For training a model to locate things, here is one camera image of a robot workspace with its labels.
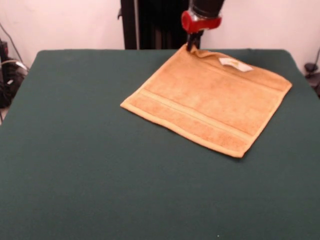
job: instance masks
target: table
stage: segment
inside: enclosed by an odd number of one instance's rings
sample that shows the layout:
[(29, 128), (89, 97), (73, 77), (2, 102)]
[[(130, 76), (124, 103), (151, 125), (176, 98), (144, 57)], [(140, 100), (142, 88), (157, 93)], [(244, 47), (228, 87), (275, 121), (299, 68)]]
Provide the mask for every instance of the table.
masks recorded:
[(320, 239), (316, 94), (284, 50), (222, 52), (293, 83), (240, 160), (120, 108), (173, 50), (41, 51), (0, 127), (0, 239)]

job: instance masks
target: white label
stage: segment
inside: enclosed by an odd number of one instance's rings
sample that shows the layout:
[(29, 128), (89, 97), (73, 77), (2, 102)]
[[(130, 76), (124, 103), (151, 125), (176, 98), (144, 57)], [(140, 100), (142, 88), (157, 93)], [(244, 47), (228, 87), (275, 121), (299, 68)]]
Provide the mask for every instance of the white label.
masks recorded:
[(238, 69), (241, 72), (249, 72), (253, 70), (253, 68), (250, 67), (249, 65), (244, 64), (236, 59), (221, 57), (219, 58), (219, 61), (222, 65), (228, 65), (228, 66), (234, 67), (235, 69)]

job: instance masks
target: green table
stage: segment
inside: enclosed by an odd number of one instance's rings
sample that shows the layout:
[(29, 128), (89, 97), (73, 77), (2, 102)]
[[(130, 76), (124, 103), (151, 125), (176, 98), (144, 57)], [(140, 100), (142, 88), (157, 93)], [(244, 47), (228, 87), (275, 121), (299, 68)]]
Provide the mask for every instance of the green table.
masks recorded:
[(319, 240), (316, 94), (286, 51), (222, 52), (293, 83), (241, 160), (119, 107), (173, 50), (40, 52), (0, 127), (0, 239)]

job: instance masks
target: white wall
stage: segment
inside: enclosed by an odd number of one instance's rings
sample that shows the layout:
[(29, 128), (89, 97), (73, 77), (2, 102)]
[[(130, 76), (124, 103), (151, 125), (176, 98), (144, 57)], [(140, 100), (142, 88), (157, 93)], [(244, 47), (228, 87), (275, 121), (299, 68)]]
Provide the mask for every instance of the white wall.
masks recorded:
[(320, 0), (225, 0), (203, 48), (286, 49), (302, 70), (320, 47)]
[[(120, 0), (0, 0), (0, 21), (30, 66), (40, 50), (124, 49), (120, 5)], [(8, 39), (1, 30), (0, 36)], [(10, 52), (17, 57), (12, 47)]]
[[(0, 0), (0, 9), (29, 66), (44, 49), (124, 48), (120, 0)], [(225, 0), (222, 25), (202, 47), (286, 49), (302, 70), (320, 47), (319, 10), (320, 0)]]

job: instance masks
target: hem of towel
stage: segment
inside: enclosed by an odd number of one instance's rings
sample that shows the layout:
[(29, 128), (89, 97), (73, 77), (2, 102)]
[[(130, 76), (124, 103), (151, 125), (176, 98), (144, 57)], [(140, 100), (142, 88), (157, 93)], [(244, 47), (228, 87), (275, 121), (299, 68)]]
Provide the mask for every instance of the hem of towel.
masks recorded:
[(226, 155), (230, 155), (234, 158), (242, 158), (245, 153), (249, 150), (249, 148), (254, 144), (254, 142), (257, 140), (257, 138), (259, 137), (259, 135), (263, 132), (263, 130), (266, 128), (268, 122), (270, 121), (270, 119), (272, 118), (272, 116), (275, 114), (275, 112), (277, 111), (277, 109), (279, 108), (279, 106), (281, 105), (284, 97), (286, 96), (286, 94), (289, 92), (289, 90), (292, 87), (292, 84), (288, 85), (288, 87), (282, 91), (281, 95), (279, 95), (279, 99), (278, 102), (274, 105), (273, 109), (270, 111), (268, 117), (265, 118), (265, 121), (263, 122), (263, 124), (261, 125), (261, 127), (257, 130), (256, 134), (252, 136), (252, 139), (250, 139), (248, 141), (247, 146), (244, 148), (243, 151), (234, 151), (228, 148), (225, 148), (223, 146), (220, 146), (218, 144), (215, 144), (213, 142), (210, 141), (206, 141), (201, 137), (198, 137), (188, 131), (183, 130), (182, 128), (180, 128), (179, 126), (165, 120), (162, 118), (159, 118), (157, 116), (154, 116), (148, 112), (145, 112), (143, 110), (141, 110), (140, 108), (137, 108), (133, 105), (131, 105), (129, 102), (129, 100), (131, 98), (134, 98), (136, 95), (139, 94), (139, 92), (149, 83), (151, 82), (154, 78), (156, 78), (158, 76), (158, 74), (160, 74), (162, 72), (162, 70), (169, 65), (172, 61), (174, 61), (176, 58), (179, 57), (180, 53), (184, 51), (183, 47), (181, 47), (176, 54), (174, 54), (172, 57), (170, 57), (168, 59), (167, 62), (165, 62), (147, 81), (145, 81), (132, 95), (130, 95), (129, 97), (127, 97), (122, 103), (121, 103), (121, 107), (124, 109), (127, 109), (128, 111), (137, 114), (138, 116), (143, 117), (146, 120), (149, 120), (155, 124), (161, 125), (163, 127), (166, 127), (174, 132), (176, 132), (177, 134), (199, 144), (202, 145), (206, 148), (218, 151), (220, 153), (226, 154)]

